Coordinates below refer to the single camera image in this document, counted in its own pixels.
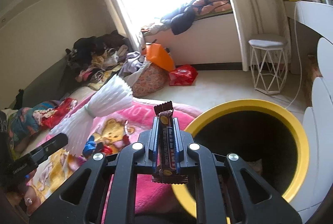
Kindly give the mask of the person's left hand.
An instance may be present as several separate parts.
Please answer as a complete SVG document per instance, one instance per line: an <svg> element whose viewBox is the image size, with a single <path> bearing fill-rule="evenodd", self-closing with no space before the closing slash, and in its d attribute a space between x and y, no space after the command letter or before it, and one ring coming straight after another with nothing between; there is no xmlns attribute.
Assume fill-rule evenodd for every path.
<svg viewBox="0 0 333 224"><path fill-rule="evenodd" d="M36 191L28 184L28 182L34 177L36 171L37 170L35 169L26 175L25 181L19 183L16 187L16 191L5 193L7 200L13 207L19 205L22 200L24 201L27 216L31 216L31 214L41 205L41 200L37 196Z"/></svg>

